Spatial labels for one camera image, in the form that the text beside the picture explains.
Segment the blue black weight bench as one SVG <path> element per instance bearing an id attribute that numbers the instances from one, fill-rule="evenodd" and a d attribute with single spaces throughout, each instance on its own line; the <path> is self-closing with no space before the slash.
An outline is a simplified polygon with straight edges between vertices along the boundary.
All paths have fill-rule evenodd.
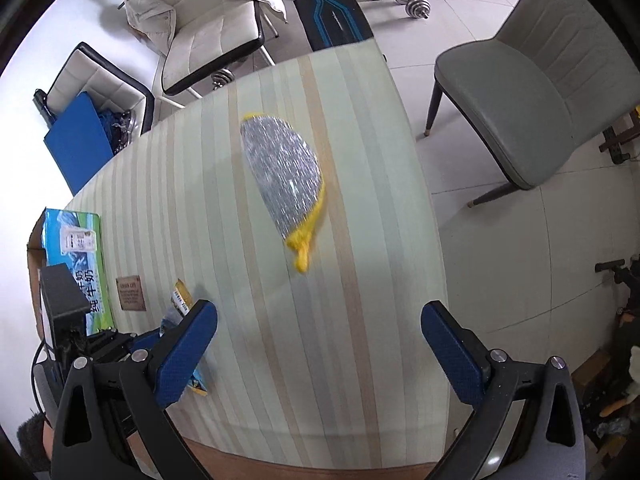
<path id="1" fill-rule="evenodd" d="M 313 51 L 373 37 L 357 0 L 295 0 L 294 4 Z"/>

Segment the chrome dumbbell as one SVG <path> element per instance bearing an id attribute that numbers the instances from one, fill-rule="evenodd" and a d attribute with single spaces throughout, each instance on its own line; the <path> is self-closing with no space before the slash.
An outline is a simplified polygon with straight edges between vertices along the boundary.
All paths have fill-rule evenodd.
<path id="1" fill-rule="evenodd" d="M 405 8 L 409 18 L 422 18 L 427 20 L 431 14 L 431 3 L 427 0 L 395 0 Z"/>

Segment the white cushioned chair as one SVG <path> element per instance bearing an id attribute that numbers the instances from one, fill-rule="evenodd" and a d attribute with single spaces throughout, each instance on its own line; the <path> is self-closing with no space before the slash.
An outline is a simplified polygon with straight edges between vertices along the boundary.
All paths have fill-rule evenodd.
<path id="1" fill-rule="evenodd" d="M 231 67 L 255 52 L 267 65 L 273 66 L 262 28 L 269 23 L 260 4 L 249 1 L 222 12 L 209 11 L 180 28 L 169 52 L 157 51 L 160 54 L 160 68 L 154 82 L 157 97 L 173 106 L 179 104 L 172 98 L 185 91 L 198 99 L 201 95 L 194 84 L 207 77 L 218 88 L 228 84 L 234 79 Z"/>

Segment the grey upholstered chair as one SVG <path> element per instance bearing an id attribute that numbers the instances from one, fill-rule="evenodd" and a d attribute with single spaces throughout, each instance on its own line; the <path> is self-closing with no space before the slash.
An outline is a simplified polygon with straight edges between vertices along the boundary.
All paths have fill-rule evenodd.
<path id="1" fill-rule="evenodd" d="M 506 183 L 480 205 L 549 180 L 639 103 L 639 71 L 588 0 L 518 0 L 495 36 L 442 52 L 426 126 L 457 107 Z"/>

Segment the blue milk carton box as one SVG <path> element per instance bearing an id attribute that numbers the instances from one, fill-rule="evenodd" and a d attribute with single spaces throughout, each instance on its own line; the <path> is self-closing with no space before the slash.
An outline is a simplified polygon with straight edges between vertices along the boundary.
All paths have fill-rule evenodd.
<path id="1" fill-rule="evenodd" d="M 39 270 L 64 263 L 90 304 L 87 334 L 114 328 L 103 263 L 101 219 L 93 212 L 46 208 L 27 242 L 27 266 L 37 323 L 43 334 Z"/>

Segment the brown Green Life plaque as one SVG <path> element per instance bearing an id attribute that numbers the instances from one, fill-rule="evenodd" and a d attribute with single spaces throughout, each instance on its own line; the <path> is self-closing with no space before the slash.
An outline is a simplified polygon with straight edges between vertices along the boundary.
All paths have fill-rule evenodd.
<path id="1" fill-rule="evenodd" d="M 119 304 L 123 311 L 143 312 L 146 310 L 139 275 L 116 278 L 116 288 Z"/>

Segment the white bench seat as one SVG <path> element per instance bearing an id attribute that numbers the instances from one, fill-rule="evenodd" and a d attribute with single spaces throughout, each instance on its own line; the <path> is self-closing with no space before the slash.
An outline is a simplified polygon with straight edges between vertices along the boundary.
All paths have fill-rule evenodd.
<path id="1" fill-rule="evenodd" d="M 134 118 L 132 140 L 151 129 L 155 106 L 151 90 L 85 42 L 73 48 L 49 90 L 37 89 L 32 100 L 51 127 L 82 92 L 90 96 L 97 110 L 130 112 Z"/>

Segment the striped table cloth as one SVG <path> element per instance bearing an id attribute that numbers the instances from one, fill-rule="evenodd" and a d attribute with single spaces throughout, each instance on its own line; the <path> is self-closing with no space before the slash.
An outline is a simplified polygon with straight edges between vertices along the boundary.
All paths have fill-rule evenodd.
<path id="1" fill-rule="evenodd" d="M 242 150 L 248 115 L 288 122 L 312 147 L 326 202 L 298 272 Z M 210 450 L 314 469 L 431 463 L 449 386 L 420 329 L 446 278 L 431 195 L 405 109 L 374 40 L 245 76 L 178 110 L 72 199 L 102 224 L 110 281 L 140 278 L 145 307 L 112 307 L 124 332 L 164 316 L 176 281 L 216 304 L 201 362 L 207 394 L 170 410 Z"/>

